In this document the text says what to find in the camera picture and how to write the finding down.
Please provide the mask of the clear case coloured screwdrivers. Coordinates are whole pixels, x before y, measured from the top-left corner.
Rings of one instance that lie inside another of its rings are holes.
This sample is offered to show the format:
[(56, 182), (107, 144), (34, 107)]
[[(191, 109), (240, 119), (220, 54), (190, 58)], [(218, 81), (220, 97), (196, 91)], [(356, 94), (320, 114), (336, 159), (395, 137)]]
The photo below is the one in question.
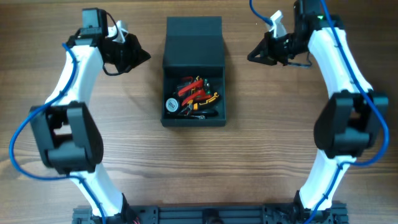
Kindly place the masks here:
[(180, 80), (180, 84), (176, 87), (176, 95), (179, 98), (186, 98), (194, 93), (203, 90), (204, 95), (210, 95), (210, 83), (206, 78), (197, 76), (196, 78), (192, 76), (183, 77)]

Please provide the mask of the silver L-shaped socket wrench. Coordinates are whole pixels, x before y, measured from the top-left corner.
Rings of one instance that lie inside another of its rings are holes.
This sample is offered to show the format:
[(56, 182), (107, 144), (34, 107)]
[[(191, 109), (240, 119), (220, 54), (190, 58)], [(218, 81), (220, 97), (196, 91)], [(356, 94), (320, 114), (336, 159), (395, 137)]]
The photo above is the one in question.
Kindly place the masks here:
[(206, 119), (204, 115), (190, 115), (189, 118), (191, 119)]

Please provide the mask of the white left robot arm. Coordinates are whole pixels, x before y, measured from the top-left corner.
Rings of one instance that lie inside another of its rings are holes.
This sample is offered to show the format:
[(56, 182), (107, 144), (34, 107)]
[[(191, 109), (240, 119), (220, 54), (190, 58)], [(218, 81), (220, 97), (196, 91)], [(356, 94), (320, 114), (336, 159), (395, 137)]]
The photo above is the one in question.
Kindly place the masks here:
[(149, 60), (150, 54), (122, 21), (108, 26), (110, 18), (97, 7), (82, 11), (82, 27), (65, 44), (67, 60), (57, 86), (42, 106), (31, 109), (29, 122), (44, 165), (55, 169), (59, 179), (74, 182), (89, 201), (89, 221), (139, 223), (103, 166), (103, 140), (88, 104), (107, 63), (121, 75)]

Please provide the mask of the black box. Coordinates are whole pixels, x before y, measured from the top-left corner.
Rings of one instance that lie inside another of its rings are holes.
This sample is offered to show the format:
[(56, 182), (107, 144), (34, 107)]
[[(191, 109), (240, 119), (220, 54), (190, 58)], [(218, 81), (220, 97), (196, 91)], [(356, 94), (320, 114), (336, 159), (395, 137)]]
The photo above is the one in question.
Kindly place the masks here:
[(205, 120), (177, 119), (162, 107), (164, 127), (204, 127), (226, 124), (225, 59), (222, 18), (168, 17), (163, 58), (163, 103), (172, 96), (178, 82), (186, 76), (208, 79), (212, 90), (221, 95), (214, 109), (218, 115)]

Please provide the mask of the red handled cutters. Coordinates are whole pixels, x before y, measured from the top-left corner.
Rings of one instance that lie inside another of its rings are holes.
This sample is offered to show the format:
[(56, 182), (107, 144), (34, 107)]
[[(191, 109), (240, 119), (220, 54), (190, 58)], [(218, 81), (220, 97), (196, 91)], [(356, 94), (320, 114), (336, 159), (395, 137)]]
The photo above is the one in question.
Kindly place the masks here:
[(199, 79), (181, 86), (177, 90), (177, 96), (181, 99), (181, 105), (209, 100), (212, 95), (208, 88), (207, 80)]

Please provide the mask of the black red screwdriver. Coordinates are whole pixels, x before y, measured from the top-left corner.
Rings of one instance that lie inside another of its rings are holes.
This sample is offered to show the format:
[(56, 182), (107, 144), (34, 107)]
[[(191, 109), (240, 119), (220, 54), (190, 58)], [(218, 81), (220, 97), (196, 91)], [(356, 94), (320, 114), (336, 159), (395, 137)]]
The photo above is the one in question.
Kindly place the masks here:
[(217, 110), (214, 109), (207, 109), (207, 110), (194, 111), (191, 113), (191, 115), (204, 115), (207, 118), (207, 117), (218, 116), (218, 112)]

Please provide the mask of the round white tape measure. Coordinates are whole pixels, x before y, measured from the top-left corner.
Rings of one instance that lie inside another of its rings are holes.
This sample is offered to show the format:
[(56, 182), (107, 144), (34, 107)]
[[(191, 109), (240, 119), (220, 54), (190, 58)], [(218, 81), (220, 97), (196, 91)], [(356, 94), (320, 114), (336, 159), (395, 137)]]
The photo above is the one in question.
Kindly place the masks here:
[(180, 108), (180, 103), (175, 98), (169, 98), (165, 102), (165, 108), (170, 113), (176, 113), (178, 111), (178, 109)]

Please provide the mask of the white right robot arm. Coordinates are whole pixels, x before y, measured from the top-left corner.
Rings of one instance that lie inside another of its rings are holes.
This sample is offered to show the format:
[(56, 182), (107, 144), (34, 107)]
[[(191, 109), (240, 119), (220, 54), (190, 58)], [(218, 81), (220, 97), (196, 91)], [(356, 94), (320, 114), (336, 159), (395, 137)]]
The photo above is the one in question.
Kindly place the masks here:
[(280, 11), (262, 20), (267, 32), (248, 55), (264, 65), (294, 65), (299, 54), (315, 58), (328, 102), (313, 129), (317, 154), (308, 179), (296, 193), (292, 219), (322, 222), (332, 214), (332, 198), (345, 172), (367, 167), (386, 153), (390, 142), (384, 115), (389, 100), (375, 92), (350, 52), (341, 17), (325, 1), (296, 1), (294, 31), (286, 31)]

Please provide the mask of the orange black pliers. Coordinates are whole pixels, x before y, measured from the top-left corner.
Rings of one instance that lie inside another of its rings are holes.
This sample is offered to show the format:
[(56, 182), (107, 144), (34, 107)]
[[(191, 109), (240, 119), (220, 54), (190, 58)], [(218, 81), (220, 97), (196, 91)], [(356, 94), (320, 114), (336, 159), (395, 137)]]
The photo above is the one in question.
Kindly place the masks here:
[(220, 99), (220, 94), (217, 91), (211, 90), (212, 97), (209, 100), (195, 102), (195, 103), (189, 103), (186, 106), (182, 106), (181, 99), (178, 98), (176, 93), (175, 93), (175, 96), (177, 97), (178, 100), (180, 100), (180, 106), (182, 107), (181, 109), (179, 109), (179, 112), (177, 113), (177, 115), (183, 116), (183, 117), (189, 117), (191, 115), (191, 113), (194, 111), (214, 109), (213, 106)]

